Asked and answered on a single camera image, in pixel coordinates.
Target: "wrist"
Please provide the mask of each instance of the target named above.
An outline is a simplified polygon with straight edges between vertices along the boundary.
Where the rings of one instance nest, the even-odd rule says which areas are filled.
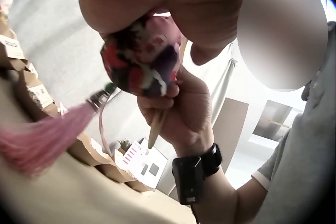
[[[174,145],[178,158],[187,156],[202,155],[207,152],[214,143],[213,131],[211,125],[198,133],[194,140],[189,144]]]

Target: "gray t-shirt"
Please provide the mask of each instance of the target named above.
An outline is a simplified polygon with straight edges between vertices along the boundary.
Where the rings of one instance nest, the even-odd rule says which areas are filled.
[[[305,111],[296,116],[270,159],[252,174],[267,190],[252,223],[300,223],[321,199],[334,171],[335,22],[329,22],[327,55],[312,80]]]

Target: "colorful fabric ball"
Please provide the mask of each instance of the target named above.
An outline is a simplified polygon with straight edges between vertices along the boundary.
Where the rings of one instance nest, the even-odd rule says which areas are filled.
[[[125,92],[164,96],[176,80],[182,38],[172,17],[144,16],[108,36],[101,50],[105,70]]]

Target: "table surface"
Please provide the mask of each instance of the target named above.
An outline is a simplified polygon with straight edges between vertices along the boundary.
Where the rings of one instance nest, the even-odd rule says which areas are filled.
[[[28,122],[11,82],[0,77],[0,90],[0,124]],[[190,208],[160,191],[138,193],[68,153],[33,180],[12,170],[1,156],[0,169],[6,206],[31,223],[195,223]]]

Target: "hand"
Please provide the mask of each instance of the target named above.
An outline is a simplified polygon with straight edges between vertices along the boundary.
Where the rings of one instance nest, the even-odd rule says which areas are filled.
[[[104,34],[117,32],[148,12],[170,12],[182,34],[193,42],[192,60],[204,64],[237,35],[243,0],[79,0],[86,22]]]
[[[165,97],[138,97],[138,105],[148,125],[155,109],[168,109],[160,136],[173,145],[178,157],[202,154],[212,146],[208,87],[185,68],[180,68]]]

